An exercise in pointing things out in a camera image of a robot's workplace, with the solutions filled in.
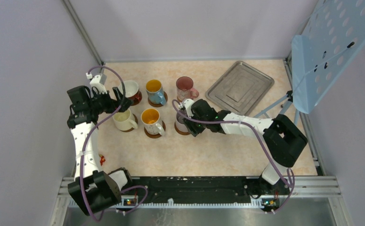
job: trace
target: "yellow mug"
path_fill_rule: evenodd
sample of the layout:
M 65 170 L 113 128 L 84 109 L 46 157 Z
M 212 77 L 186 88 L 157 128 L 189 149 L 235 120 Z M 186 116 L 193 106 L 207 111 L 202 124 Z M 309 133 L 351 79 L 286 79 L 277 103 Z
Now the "yellow mug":
M 164 136 L 166 132 L 162 126 L 162 120 L 160 119 L 160 113 L 154 108 L 144 110 L 141 114 L 141 120 L 144 123 L 146 131 L 151 135 L 160 134 Z

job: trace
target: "cup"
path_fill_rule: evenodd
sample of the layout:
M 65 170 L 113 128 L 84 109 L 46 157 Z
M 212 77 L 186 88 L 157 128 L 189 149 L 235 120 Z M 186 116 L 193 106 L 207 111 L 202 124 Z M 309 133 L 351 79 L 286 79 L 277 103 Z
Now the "cup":
M 162 120 L 160 120 L 160 113 L 156 109 L 149 108 L 144 110 L 141 114 L 141 120 L 150 135 L 160 134 L 164 136 L 166 134 L 162 126 Z
M 138 128 L 137 123 L 135 122 L 134 114 L 130 109 L 127 109 L 124 112 L 117 112 L 113 115 L 113 122 L 121 131 L 128 131 L 132 129 Z
M 139 91 L 139 85 L 136 81 L 128 80 L 124 82 L 125 86 L 125 97 L 132 100 L 134 103 L 132 106 L 137 105 L 142 100 L 142 93 Z M 122 92 L 122 85 L 118 86 L 119 91 Z
M 183 113 L 184 115 L 187 115 L 185 111 L 180 110 L 179 112 Z M 177 113 L 175 117 L 175 129 L 177 129 L 177 132 L 181 135 L 189 135 L 188 128 L 184 124 L 184 117 L 182 117 L 180 114 Z
M 149 97 L 149 101 L 152 102 L 152 104 L 166 104 L 167 101 L 164 96 L 162 83 L 159 80 L 153 79 L 148 81 L 146 83 L 146 92 L 147 96 Z
M 183 76 L 177 79 L 177 99 L 182 102 L 185 99 L 194 99 L 199 96 L 199 92 L 193 88 L 194 81 L 187 77 Z

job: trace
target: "pink mug handle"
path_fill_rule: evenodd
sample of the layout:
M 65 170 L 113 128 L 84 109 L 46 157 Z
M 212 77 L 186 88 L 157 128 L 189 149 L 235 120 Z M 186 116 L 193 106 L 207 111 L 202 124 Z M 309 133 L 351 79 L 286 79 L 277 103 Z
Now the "pink mug handle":
M 199 91 L 197 91 L 197 89 L 195 89 L 195 88 L 192 88 L 191 89 L 191 97 L 192 97 L 192 99 L 198 98 L 199 97 Z

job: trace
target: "gray wall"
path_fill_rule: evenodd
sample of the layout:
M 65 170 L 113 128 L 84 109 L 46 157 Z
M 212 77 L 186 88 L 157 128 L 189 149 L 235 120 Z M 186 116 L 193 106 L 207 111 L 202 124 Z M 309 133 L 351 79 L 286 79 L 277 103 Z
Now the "gray wall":
M 104 61 L 286 57 L 317 0 L 71 0 Z
M 74 164 L 66 91 L 95 65 L 61 1 L 0 0 L 0 225 L 47 225 Z
M 365 226 L 365 47 L 310 120 L 325 171 L 337 177 L 355 224 Z

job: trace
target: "round wooden coaster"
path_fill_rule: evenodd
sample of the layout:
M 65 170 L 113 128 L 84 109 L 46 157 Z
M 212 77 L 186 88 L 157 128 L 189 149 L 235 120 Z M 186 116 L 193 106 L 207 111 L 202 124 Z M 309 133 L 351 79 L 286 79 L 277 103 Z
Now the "round wooden coaster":
M 164 92 L 164 97 L 166 98 L 166 102 L 169 100 L 169 97 L 167 96 L 167 93 L 166 93 L 166 91 Z M 150 100 L 149 100 L 149 97 L 147 98 L 147 100 L 148 100 L 148 102 L 149 102 L 149 104 L 152 106 L 152 107 L 163 107 L 163 105 L 162 104 L 154 104 L 154 103 L 152 103 L 152 102 L 150 102 Z
M 184 136 L 186 136 L 186 135 L 189 135 L 190 133 L 189 132 L 182 132 L 181 130 L 179 130 L 178 128 L 177 128 L 177 125 L 174 123 L 174 129 L 176 130 L 176 132 L 177 133 L 179 133 L 179 134 L 181 134 L 181 135 L 184 135 Z
M 164 131 L 166 131 L 166 124 L 164 124 L 164 121 L 162 121 L 162 124 L 163 124 L 163 129 L 164 129 Z M 148 133 L 148 132 L 146 131 L 146 128 L 144 128 L 144 131 L 145 131 L 146 136 L 148 136 L 148 137 L 150 137 L 150 138 L 156 139 L 156 138 L 161 137 L 160 133 L 158 133 L 158 134 L 156 134 L 156 135 L 152 135 L 152 134 Z
M 138 118 L 137 118 L 137 116 L 136 116 L 136 115 L 134 115 L 134 118 L 135 118 L 135 122 L 138 124 Z M 134 130 L 134 128 L 131 128 L 131 129 L 126 130 L 126 131 L 122 131 L 122 130 L 121 130 L 121 132 L 128 133 L 128 132 L 131 132 L 131 131 L 133 131 L 133 130 Z
M 132 105 L 131 105 L 131 106 L 135 106 L 135 105 L 139 104 L 139 103 L 142 101 L 142 93 L 141 93 L 141 91 L 138 91 L 138 92 L 139 92 L 139 99 L 140 99 L 140 100 L 135 99 L 135 100 L 134 100 L 134 103 L 132 103 Z

